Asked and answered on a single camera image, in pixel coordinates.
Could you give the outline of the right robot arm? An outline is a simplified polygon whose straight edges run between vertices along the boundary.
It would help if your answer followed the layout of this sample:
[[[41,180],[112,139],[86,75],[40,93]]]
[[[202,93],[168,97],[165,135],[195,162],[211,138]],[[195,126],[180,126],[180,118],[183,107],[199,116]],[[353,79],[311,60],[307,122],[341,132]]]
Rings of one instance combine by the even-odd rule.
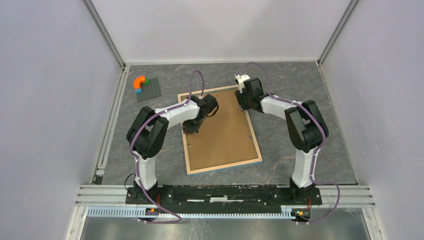
[[[329,136],[324,118],[313,100],[298,102],[265,93],[262,82],[248,75],[235,75],[235,97],[243,111],[255,110],[285,120],[289,138],[296,149],[295,167],[290,178],[289,199],[302,204],[315,184],[315,162]]]

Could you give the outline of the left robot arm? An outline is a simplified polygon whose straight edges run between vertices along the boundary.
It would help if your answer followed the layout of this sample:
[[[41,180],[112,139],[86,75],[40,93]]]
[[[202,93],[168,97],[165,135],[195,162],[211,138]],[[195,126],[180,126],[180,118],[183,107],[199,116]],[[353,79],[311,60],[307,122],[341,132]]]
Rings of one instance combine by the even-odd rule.
[[[151,204],[157,198],[156,155],[163,147],[168,129],[182,124],[183,133],[197,134],[203,121],[214,116],[218,109],[218,101],[211,94],[191,95],[164,108],[141,108],[126,135],[130,154],[135,159],[135,185],[140,200]]]

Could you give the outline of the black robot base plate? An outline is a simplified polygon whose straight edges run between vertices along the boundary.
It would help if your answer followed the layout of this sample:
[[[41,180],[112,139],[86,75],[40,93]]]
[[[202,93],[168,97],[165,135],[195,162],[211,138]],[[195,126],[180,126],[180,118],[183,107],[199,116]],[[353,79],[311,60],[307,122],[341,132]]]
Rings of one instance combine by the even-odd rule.
[[[125,202],[146,205],[154,200],[176,214],[271,214],[282,206],[320,206],[319,188],[295,194],[288,185],[156,185],[147,191],[129,187]]]

